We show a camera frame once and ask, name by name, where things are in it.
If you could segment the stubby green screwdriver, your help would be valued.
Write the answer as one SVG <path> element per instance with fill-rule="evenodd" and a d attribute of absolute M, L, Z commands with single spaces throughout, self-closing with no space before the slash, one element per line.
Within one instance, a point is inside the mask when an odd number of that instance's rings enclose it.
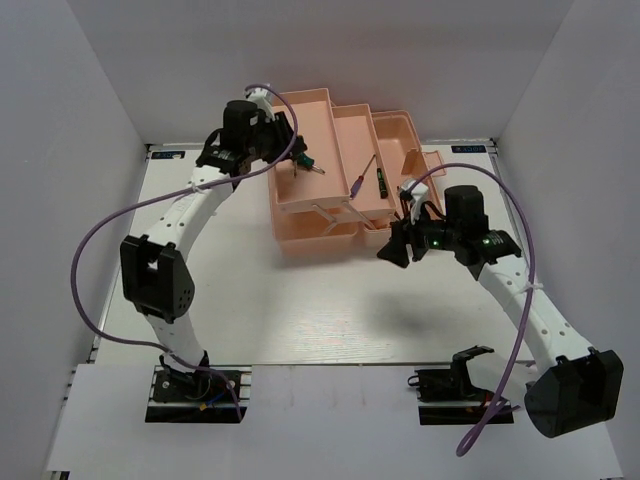
<path fill-rule="evenodd" d="M 326 172 L 316 165 L 314 159 L 309 157 L 308 155 L 302 153 L 295 158 L 295 163 L 298 168 L 304 169 L 306 171 L 319 173 L 321 175 L 325 175 Z"/>

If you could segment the blue red screwdriver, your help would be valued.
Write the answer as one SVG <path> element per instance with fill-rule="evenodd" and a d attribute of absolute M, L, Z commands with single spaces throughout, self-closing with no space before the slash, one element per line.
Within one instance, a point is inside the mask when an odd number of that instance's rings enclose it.
<path fill-rule="evenodd" d="M 350 191 L 349 191 L 349 195 L 350 195 L 350 199 L 353 200 L 356 198 L 356 196 L 358 195 L 362 184 L 364 183 L 364 179 L 366 176 L 366 173 L 368 172 L 369 168 L 371 167 L 372 163 L 376 160 L 376 154 L 373 154 L 371 156 L 371 158 L 369 159 L 369 161 L 367 162 L 366 166 L 364 167 L 363 171 L 357 176 L 357 178 L 354 180 L 353 184 L 350 187 Z"/>

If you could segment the pink plastic tool box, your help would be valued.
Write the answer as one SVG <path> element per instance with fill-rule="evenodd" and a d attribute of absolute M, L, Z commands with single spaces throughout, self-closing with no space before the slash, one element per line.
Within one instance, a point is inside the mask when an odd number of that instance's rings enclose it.
<path fill-rule="evenodd" d="M 390 223 L 402 214 L 398 187 L 429 169 L 445 175 L 437 149 L 422 148 L 412 119 L 403 110 L 374 112 L 367 104 L 336 105 L 328 89 L 287 92 L 274 102 L 299 127 L 307 154 L 326 174 L 279 163 L 268 174 L 272 231 L 283 254 L 342 253 L 359 245 L 382 247 Z M 355 199 L 349 191 L 373 154 Z M 381 168 L 388 198 L 381 199 L 376 169 Z"/>

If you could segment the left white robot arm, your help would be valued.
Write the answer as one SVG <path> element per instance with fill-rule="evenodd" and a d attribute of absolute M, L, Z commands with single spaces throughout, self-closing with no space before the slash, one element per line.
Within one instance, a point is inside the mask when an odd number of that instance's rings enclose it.
<path fill-rule="evenodd" d="M 129 235 L 120 245 L 124 297 L 151 326 L 162 365 L 178 373 L 177 387 L 188 398 L 205 396 L 212 378 L 189 317 L 195 297 L 189 252 L 254 161 L 274 164 L 305 151 L 294 126 L 285 113 L 252 99 L 228 102 L 223 125 L 207 138 L 185 192 L 143 235 Z"/>

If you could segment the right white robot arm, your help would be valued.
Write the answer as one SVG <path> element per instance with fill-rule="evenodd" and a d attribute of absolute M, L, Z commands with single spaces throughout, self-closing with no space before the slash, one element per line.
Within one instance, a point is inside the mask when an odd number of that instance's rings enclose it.
<path fill-rule="evenodd" d="M 493 230 L 484 197 L 473 185 L 449 187 L 443 214 L 431 215 L 428 188 L 409 179 L 398 189 L 402 217 L 378 258 L 401 268 L 431 250 L 453 253 L 517 327 L 535 366 L 516 366 L 511 387 L 547 438 L 573 432 L 615 416 L 623 363 L 612 350 L 600 351 L 580 335 L 527 277 L 529 262 L 504 230 Z"/>

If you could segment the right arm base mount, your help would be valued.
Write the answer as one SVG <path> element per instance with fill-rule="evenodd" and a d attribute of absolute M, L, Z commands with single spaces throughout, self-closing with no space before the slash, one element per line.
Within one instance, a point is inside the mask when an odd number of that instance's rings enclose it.
<path fill-rule="evenodd" d="M 421 426 L 473 426 L 493 399 L 485 389 L 471 387 L 464 392 L 448 368 L 417 369 L 407 384 L 417 394 Z"/>

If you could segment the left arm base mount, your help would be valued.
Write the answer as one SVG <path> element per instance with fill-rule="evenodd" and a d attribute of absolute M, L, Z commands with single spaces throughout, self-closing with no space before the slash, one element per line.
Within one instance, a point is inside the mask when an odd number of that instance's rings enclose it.
<path fill-rule="evenodd" d="M 148 424 L 239 424 L 250 401 L 250 367 L 195 376 L 154 369 L 145 413 Z"/>

